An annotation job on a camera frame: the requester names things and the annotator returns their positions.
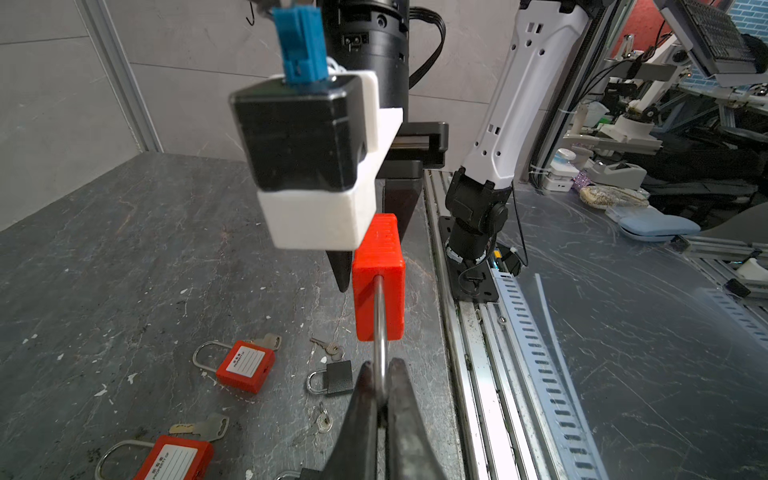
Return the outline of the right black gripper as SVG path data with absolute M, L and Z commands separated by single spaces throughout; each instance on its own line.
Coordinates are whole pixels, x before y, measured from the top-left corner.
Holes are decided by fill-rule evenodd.
M 446 122 L 406 122 L 385 156 L 377 178 L 386 180 L 383 212 L 397 218 L 399 238 L 403 239 L 423 191 L 420 179 L 425 169 L 442 169 L 449 147 Z M 327 251 L 337 287 L 344 293 L 351 283 L 353 251 Z

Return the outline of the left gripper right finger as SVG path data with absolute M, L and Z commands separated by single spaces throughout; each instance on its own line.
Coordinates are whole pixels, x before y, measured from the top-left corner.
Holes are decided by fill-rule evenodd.
M 410 381 L 401 358 L 387 370 L 386 478 L 446 479 L 432 448 Z

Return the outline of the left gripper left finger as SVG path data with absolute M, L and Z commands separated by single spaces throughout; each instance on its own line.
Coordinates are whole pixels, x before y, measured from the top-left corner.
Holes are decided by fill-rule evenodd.
M 378 404 L 372 363 L 361 366 L 339 437 L 321 479 L 375 479 Z

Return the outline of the red padlock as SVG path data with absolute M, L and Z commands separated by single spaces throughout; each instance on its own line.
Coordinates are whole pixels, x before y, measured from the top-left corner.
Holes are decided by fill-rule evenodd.
M 103 466 L 117 450 L 139 447 L 149 450 L 148 456 L 134 476 L 138 480 L 197 480 L 203 479 L 214 457 L 210 442 L 186 440 L 168 435 L 155 442 L 123 440 L 113 445 L 97 462 L 94 478 L 105 479 Z
M 405 330 L 406 262 L 397 217 L 373 217 L 352 263 L 357 339 L 374 345 L 374 388 L 377 403 L 387 398 L 387 346 Z
M 215 346 L 227 351 L 216 368 L 201 363 L 198 354 L 206 347 Z M 192 354 L 192 363 L 201 370 L 215 374 L 219 383 L 246 393 L 258 394 L 268 378 L 276 360 L 275 351 L 248 341 L 233 345 L 211 340 L 203 343 Z

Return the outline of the small key with ring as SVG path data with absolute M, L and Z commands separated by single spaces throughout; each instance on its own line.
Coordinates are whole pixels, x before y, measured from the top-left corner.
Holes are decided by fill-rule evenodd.
M 317 434 L 328 434 L 333 428 L 334 421 L 323 402 L 315 409 L 314 430 Z

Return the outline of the small black padlock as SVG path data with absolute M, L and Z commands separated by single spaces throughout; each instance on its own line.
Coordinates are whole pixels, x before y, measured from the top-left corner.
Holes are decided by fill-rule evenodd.
M 324 369 L 311 371 L 307 375 L 305 388 L 312 395 L 336 396 L 351 393 L 354 390 L 351 361 L 332 362 Z
M 285 470 L 278 473 L 275 480 L 320 480 L 322 472 L 311 468 Z

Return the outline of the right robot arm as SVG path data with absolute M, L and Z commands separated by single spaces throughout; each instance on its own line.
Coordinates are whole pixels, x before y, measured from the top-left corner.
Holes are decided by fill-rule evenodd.
M 408 107 L 408 90 L 435 62 L 408 69 L 410 21 L 422 17 L 443 30 L 435 12 L 406 1 L 321 1 L 327 51 L 352 70 L 372 70 L 383 107 Z M 532 120 L 555 73 L 566 63 L 605 1 L 523 1 L 506 63 L 484 122 L 461 167 L 453 174 L 445 204 L 453 220 L 445 242 L 451 293 L 460 301 L 495 301 L 487 264 L 508 219 L 515 168 Z

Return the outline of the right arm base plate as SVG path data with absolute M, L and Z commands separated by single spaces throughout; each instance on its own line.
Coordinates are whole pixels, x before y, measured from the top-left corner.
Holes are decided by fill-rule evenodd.
M 451 297 L 456 301 L 487 303 L 499 300 L 487 255 L 482 254 L 474 260 L 459 261 L 459 257 L 449 247 L 449 237 L 454 227 L 454 220 L 449 216 L 438 218 L 441 250 L 445 256 Z

